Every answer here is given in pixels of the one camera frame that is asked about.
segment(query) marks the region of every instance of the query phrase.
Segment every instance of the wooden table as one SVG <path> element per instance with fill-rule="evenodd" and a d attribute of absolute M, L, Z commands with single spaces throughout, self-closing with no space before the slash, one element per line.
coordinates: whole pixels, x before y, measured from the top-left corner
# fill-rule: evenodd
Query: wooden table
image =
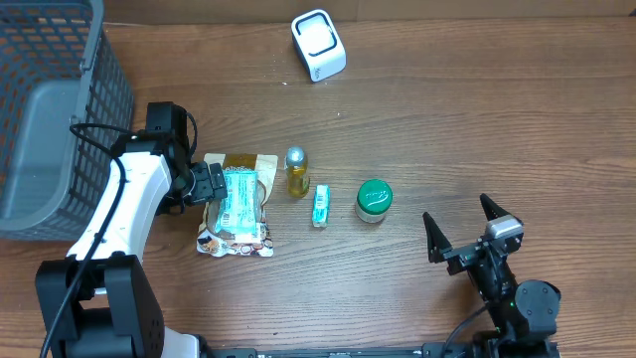
<path fill-rule="evenodd" d="M 636 349 L 636 22 L 629 18 L 338 24 L 347 69 L 310 84 L 288 24 L 106 27 L 136 95 L 172 100 L 206 152 L 278 154 L 267 215 L 271 259 L 198 255 L 201 208 L 153 225 L 144 266 L 168 326 L 215 347 L 412 346 L 439 341 L 480 306 L 468 277 L 426 259 L 430 212 L 456 246 L 473 242 L 485 192 L 526 223 L 518 281 L 563 292 L 563 356 Z M 332 188 L 329 228 L 313 190 L 285 193 L 282 158 L 310 155 Z M 380 226 L 360 221 L 367 179 L 391 183 Z M 0 242 L 0 357 L 34 357 L 44 337 L 34 276 L 70 243 Z M 487 317 L 463 334 L 489 328 Z"/>

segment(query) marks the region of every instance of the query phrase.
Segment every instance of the white device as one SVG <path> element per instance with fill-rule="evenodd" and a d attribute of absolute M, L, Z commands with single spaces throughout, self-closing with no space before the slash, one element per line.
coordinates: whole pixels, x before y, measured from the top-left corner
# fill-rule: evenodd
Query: white device
<path fill-rule="evenodd" d="M 163 155 L 150 152 L 124 153 L 119 157 L 126 171 L 126 185 L 102 243 L 92 259 L 108 259 L 113 253 L 137 255 L 142 262 L 143 249 L 148 240 L 150 225 L 161 199 L 168 193 L 172 179 L 168 163 Z M 110 177 L 97 209 L 80 239 L 71 247 L 67 256 L 75 255 L 82 261 L 94 240 L 94 235 L 114 201 L 119 186 L 120 173 L 117 164 L 110 162 Z M 95 294 L 106 294 L 99 288 Z M 199 339 L 165 327 L 162 358 L 199 358 Z"/>
<path fill-rule="evenodd" d="M 319 82 L 345 69 L 345 47 L 324 10 L 313 10 L 295 18 L 291 23 L 291 34 L 311 81 Z"/>

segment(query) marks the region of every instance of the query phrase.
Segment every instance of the wire mesh basket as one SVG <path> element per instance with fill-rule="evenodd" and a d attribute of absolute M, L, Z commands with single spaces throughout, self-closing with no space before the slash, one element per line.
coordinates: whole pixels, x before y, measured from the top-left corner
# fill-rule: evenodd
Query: wire mesh basket
<path fill-rule="evenodd" d="M 76 240 L 97 206 L 110 158 L 69 125 L 130 128 L 133 106 L 102 23 L 101 0 L 0 0 L 2 238 Z"/>

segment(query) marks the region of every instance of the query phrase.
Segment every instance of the label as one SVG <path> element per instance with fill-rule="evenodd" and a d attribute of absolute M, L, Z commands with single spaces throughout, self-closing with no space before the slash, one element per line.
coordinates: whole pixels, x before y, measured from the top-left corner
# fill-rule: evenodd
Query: label
<path fill-rule="evenodd" d="M 327 207 L 327 187 L 319 185 L 316 187 L 316 209 L 323 210 Z"/>

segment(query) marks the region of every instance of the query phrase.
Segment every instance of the small glass bottle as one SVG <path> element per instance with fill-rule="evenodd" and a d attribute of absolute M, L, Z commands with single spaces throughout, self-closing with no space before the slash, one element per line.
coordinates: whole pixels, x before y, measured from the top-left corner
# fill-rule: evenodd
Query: small glass bottle
<path fill-rule="evenodd" d="M 307 154 L 299 146 L 292 146 L 285 156 L 287 191 L 295 198 L 302 198 L 309 192 L 309 172 Z"/>

